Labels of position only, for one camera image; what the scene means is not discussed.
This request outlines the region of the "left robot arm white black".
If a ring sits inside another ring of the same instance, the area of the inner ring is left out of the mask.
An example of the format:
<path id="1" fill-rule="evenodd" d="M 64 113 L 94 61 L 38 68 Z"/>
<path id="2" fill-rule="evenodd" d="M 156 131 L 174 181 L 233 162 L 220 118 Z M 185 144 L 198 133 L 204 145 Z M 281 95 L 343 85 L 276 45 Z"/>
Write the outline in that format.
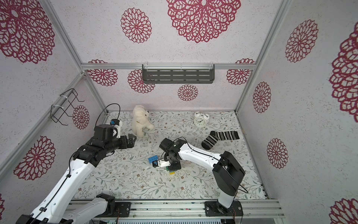
<path id="1" fill-rule="evenodd" d="M 115 198 L 101 193 L 82 207 L 66 212 L 76 191 L 98 164 L 118 149 L 135 146 L 134 134 L 119 136 L 116 126 L 101 124 L 94 135 L 74 152 L 69 167 L 47 197 L 29 215 L 21 215 L 18 224 L 85 224 L 97 216 L 114 216 Z"/>

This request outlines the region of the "light blue long lego brick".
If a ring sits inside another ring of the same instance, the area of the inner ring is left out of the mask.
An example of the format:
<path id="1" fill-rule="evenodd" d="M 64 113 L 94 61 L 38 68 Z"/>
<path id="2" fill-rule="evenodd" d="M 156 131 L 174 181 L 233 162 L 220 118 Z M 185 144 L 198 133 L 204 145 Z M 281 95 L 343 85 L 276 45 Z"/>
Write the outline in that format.
<path id="1" fill-rule="evenodd" d="M 155 155 L 155 156 L 151 156 L 148 158 L 148 161 L 150 164 L 152 164 L 153 162 L 156 162 L 158 160 L 158 156 Z"/>

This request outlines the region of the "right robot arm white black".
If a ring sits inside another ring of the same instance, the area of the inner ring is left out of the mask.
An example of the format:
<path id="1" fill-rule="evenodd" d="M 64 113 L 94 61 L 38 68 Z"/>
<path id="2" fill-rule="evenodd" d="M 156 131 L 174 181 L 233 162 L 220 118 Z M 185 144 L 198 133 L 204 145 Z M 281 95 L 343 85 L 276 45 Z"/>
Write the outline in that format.
<path id="1" fill-rule="evenodd" d="M 215 216 L 241 216 L 243 208 L 235 200 L 240 191 L 245 170 L 228 151 L 222 154 L 211 153 L 189 144 L 184 137 L 174 141 L 165 138 L 159 145 L 164 152 L 164 158 L 153 162 L 155 168 L 168 168 L 170 172 L 181 170 L 181 161 L 189 161 L 212 172 L 220 195 L 216 202 L 206 201 L 207 217 Z"/>

